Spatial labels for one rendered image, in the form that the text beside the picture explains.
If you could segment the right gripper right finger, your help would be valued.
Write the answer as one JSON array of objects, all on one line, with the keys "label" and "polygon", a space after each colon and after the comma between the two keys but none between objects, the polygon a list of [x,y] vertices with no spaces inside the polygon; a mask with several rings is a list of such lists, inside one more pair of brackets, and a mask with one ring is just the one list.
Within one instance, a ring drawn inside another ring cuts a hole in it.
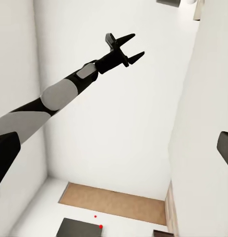
[{"label": "right gripper right finger", "polygon": [[218,139],[217,149],[228,164],[228,132],[221,131]]}]

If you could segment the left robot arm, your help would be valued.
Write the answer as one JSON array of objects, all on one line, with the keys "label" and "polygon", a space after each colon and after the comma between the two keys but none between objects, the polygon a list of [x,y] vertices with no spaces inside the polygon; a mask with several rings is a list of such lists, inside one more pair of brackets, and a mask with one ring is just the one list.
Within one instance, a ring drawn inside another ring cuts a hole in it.
[{"label": "left robot arm", "polygon": [[107,33],[105,41],[110,46],[110,52],[107,55],[85,64],[80,70],[49,86],[36,100],[1,116],[0,135],[17,132],[22,146],[52,116],[64,109],[96,81],[98,73],[104,74],[121,63],[126,67],[134,64],[145,52],[128,58],[120,49],[120,46],[134,36],[135,33],[115,39],[112,33]]}]

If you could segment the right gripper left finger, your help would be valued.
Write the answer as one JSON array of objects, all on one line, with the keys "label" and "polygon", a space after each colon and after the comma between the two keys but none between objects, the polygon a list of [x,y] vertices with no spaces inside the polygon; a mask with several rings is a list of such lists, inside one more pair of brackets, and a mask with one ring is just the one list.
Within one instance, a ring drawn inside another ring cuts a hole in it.
[{"label": "right gripper left finger", "polygon": [[17,132],[0,135],[0,183],[21,150]]}]

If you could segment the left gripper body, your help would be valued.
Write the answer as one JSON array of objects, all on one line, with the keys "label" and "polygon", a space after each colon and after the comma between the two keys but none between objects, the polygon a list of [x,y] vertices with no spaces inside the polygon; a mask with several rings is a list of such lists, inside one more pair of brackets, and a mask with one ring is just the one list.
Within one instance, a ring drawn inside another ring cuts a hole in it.
[{"label": "left gripper body", "polygon": [[112,70],[117,65],[123,63],[126,67],[129,66],[128,60],[125,58],[123,52],[117,49],[117,45],[115,42],[112,43],[113,51],[109,52],[107,55],[103,56],[102,59],[108,68],[108,70]]}]

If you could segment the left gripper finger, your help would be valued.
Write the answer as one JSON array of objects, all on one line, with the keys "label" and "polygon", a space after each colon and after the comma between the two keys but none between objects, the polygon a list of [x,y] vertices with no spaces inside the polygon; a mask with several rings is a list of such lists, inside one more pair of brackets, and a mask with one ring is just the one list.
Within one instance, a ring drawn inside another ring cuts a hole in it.
[{"label": "left gripper finger", "polygon": [[130,34],[130,35],[127,35],[127,36],[124,36],[124,37],[121,37],[119,39],[116,39],[116,45],[117,45],[117,49],[121,52],[121,47],[123,44],[125,44],[127,41],[129,41],[131,38],[133,38],[135,36],[135,33],[134,34]]},{"label": "left gripper finger", "polygon": [[137,55],[135,55],[135,56],[133,56],[131,58],[128,58],[127,56],[125,56],[125,58],[128,60],[128,63],[132,65],[136,61],[138,61],[139,58],[141,58],[144,54],[145,54],[145,52],[141,52],[141,53],[139,53],[139,54],[137,54]]}]

